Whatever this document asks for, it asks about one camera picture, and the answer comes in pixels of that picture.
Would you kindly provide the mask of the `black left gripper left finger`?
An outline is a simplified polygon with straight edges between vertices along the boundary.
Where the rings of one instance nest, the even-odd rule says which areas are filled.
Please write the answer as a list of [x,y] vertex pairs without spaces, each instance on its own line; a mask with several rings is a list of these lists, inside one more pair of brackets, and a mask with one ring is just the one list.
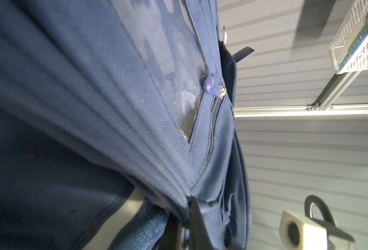
[[180,250],[182,226],[179,220],[170,214],[163,236],[160,239],[159,250]]

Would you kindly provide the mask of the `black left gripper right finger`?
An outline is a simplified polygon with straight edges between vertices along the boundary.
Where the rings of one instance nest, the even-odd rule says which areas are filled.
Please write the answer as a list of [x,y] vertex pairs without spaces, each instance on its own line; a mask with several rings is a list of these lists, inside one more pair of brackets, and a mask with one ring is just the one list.
[[194,197],[190,203],[189,233],[190,250],[214,250],[197,199]]

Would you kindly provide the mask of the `navy blue student backpack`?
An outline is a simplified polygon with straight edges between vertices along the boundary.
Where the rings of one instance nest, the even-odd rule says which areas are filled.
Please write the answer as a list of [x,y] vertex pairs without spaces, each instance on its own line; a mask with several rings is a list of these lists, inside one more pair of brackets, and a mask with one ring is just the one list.
[[252,216],[217,1],[0,1],[0,250],[214,250]]

